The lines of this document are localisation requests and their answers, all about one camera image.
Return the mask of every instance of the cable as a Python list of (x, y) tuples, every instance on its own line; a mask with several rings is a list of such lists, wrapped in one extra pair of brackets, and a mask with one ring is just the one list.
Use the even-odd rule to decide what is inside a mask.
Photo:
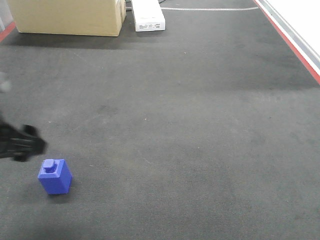
[[(131, 6), (126, 7), (127, 12), (132, 10)], [(235, 11), (251, 11), (259, 9), (259, 7), (246, 7), (246, 8), (183, 8), (183, 7), (161, 7), (162, 10), (172, 11), (197, 11), (197, 12), (235, 12)]]

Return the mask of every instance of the white wall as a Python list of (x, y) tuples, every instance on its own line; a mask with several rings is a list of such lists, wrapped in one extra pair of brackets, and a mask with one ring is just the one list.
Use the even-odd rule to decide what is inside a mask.
[(267, 0), (320, 56), (320, 0)]
[(13, 21), (6, 0), (0, 0), (0, 32)]

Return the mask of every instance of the blue plastic block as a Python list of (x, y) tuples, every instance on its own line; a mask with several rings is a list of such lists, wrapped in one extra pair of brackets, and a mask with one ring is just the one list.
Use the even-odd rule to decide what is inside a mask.
[(64, 159), (46, 159), (41, 165), (38, 179), (48, 194), (67, 194), (72, 174)]

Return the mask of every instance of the floor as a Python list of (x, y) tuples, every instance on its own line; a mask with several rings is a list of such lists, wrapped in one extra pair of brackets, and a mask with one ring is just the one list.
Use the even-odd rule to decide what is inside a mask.
[[(319, 84), (259, 9), (164, 15), (162, 32), (129, 13), (119, 37), (0, 44), (2, 114), (49, 143), (2, 159), (0, 239), (320, 239)], [(66, 159), (69, 194), (42, 189), (46, 158)]]

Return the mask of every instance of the cardboard box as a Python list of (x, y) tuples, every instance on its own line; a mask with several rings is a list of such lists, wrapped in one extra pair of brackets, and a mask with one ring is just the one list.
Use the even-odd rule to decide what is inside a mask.
[(116, 37), (125, 0), (7, 0), (20, 33)]
[(158, 0), (131, 0), (136, 32), (162, 31), (166, 20)]

